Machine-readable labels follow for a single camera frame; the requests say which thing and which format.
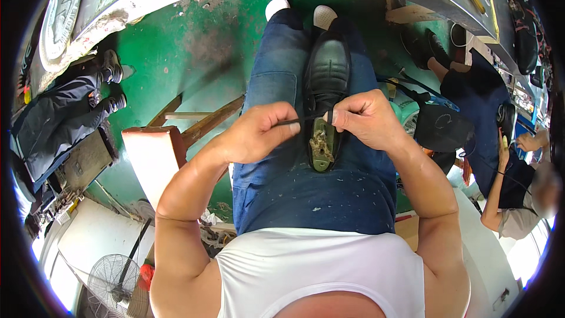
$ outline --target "red object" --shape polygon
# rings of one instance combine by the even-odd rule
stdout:
[[[139,269],[139,275],[141,280],[139,280],[139,286],[145,291],[149,291],[151,287],[151,280],[153,279],[153,274],[155,273],[155,268],[150,264],[141,265]]]

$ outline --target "white cable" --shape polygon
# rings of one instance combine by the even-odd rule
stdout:
[[[462,45],[462,46],[457,46],[456,43],[453,42],[453,27],[455,27],[455,25],[456,25],[456,23],[454,22],[453,25],[451,25],[451,30],[449,30],[449,38],[451,39],[451,43],[453,43],[453,46],[456,46],[456,47],[459,47],[459,48],[461,48],[461,47],[466,47],[466,46],[471,42],[471,39],[473,39],[473,38],[471,37],[471,39],[469,40],[469,42],[465,43],[464,45]]]

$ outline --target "black pants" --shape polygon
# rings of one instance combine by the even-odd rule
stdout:
[[[88,95],[100,84],[100,73],[77,77],[45,91],[18,116],[12,135],[34,183],[33,192],[112,113],[108,98],[94,108],[89,104]]]

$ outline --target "black sneaker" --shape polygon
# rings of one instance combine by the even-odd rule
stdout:
[[[122,81],[124,71],[120,65],[120,61],[117,59],[116,52],[114,52],[113,49],[108,49],[104,52],[104,63],[102,64],[102,68],[109,70],[109,83],[120,83]]]
[[[429,70],[428,60],[433,56],[432,51],[423,45],[421,40],[410,29],[402,30],[400,39],[404,49],[412,57],[414,64],[421,70]]]
[[[428,37],[429,48],[432,50],[433,56],[438,63],[449,70],[452,60],[449,58],[445,48],[441,44],[439,37],[432,30],[426,29],[426,37]]]
[[[108,97],[108,100],[110,103],[110,108],[112,109],[112,113],[125,108],[125,106],[127,105],[127,100],[125,99],[124,94],[120,94],[119,96],[110,96]]]
[[[351,55],[343,35],[322,33],[310,55],[303,88],[306,116],[318,116],[305,123],[310,164],[318,172],[331,169],[337,157],[341,135],[322,116],[348,95],[350,71]]]
[[[502,136],[506,136],[508,143],[514,138],[514,126],[517,117],[516,106],[512,102],[505,102],[498,106],[496,124],[502,129]]]

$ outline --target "white shoe sole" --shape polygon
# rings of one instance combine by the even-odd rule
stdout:
[[[335,18],[337,18],[337,14],[329,6],[318,5],[314,9],[314,26],[316,27],[327,31]]]
[[[271,0],[265,8],[265,17],[269,21],[277,11],[288,8],[290,8],[288,0]]]

